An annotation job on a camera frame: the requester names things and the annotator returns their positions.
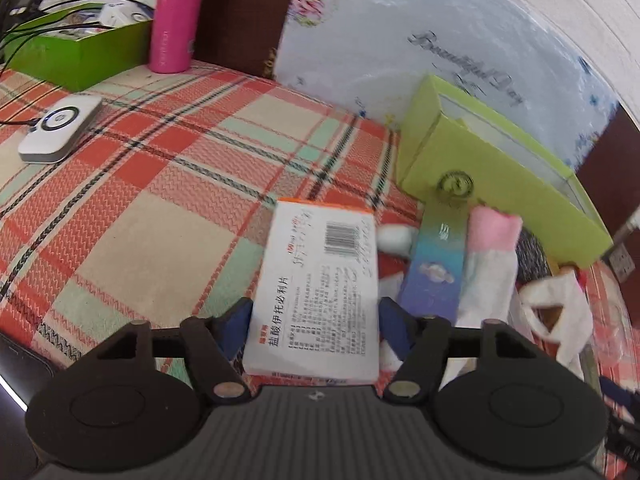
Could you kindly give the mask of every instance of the barcode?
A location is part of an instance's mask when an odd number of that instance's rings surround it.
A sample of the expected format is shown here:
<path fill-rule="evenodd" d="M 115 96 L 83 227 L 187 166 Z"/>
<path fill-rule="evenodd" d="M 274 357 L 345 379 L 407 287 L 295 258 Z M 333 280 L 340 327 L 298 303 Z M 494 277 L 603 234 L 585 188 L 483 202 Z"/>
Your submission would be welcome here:
<path fill-rule="evenodd" d="M 357 226 L 327 222 L 324 252 L 357 258 L 359 240 L 360 232 Z"/>

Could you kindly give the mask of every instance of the pink flower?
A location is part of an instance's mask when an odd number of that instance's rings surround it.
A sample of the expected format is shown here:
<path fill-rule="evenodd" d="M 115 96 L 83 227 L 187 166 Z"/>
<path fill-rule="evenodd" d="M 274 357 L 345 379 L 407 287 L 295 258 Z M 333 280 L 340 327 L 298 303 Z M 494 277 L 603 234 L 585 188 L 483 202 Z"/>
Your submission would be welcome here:
<path fill-rule="evenodd" d="M 322 0 L 291 0 L 291 13 L 294 17 L 320 22 L 323 12 L 324 2 Z"/>

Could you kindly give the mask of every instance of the round black disc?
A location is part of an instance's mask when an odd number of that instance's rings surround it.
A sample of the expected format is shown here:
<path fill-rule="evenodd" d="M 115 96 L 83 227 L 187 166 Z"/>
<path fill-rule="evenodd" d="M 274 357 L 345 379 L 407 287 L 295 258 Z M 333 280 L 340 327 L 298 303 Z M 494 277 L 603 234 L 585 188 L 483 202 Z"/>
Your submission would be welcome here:
<path fill-rule="evenodd" d="M 47 116 L 42 120 L 40 127 L 46 132 L 55 132 L 60 128 L 64 128 L 68 124 L 71 124 L 76 117 L 78 117 L 79 113 L 80 110 L 75 106 L 59 108 L 58 110 L 54 110 L 47 114 Z"/>
<path fill-rule="evenodd" d="M 41 458 L 85 471 L 125 470 L 168 455 L 194 434 L 194 391 L 122 361 L 64 372 L 33 398 L 25 422 Z"/>
<path fill-rule="evenodd" d="M 456 447 L 491 465 L 540 470 L 588 458 L 606 431 L 602 401 L 559 365 L 540 361 L 451 381 L 434 400 L 437 425 Z"/>

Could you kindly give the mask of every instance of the screw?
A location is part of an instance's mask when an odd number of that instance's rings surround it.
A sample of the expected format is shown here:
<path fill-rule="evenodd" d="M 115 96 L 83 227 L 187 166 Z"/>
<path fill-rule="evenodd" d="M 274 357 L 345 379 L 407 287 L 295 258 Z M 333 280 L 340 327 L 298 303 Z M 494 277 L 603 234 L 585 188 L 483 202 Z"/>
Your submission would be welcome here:
<path fill-rule="evenodd" d="M 235 399 L 244 394 L 244 386 L 238 383 L 220 383 L 213 387 L 213 393 L 221 399 Z"/>
<path fill-rule="evenodd" d="M 389 385 L 389 391 L 396 397 L 411 399 L 420 393 L 420 386 L 413 381 L 394 381 Z"/>

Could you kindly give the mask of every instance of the circular logo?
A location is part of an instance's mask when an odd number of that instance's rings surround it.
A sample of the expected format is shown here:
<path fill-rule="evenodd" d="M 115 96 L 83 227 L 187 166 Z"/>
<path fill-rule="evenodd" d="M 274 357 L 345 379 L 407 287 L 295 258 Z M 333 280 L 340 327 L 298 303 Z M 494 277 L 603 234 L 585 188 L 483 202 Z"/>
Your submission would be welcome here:
<path fill-rule="evenodd" d="M 438 181 L 438 190 L 459 198 L 467 198 L 474 192 L 474 181 L 464 171 L 449 171 Z"/>
<path fill-rule="evenodd" d="M 42 120 L 40 127 L 46 132 L 54 132 L 72 123 L 76 117 L 78 117 L 79 113 L 80 110 L 75 106 L 67 106 L 53 110 Z"/>

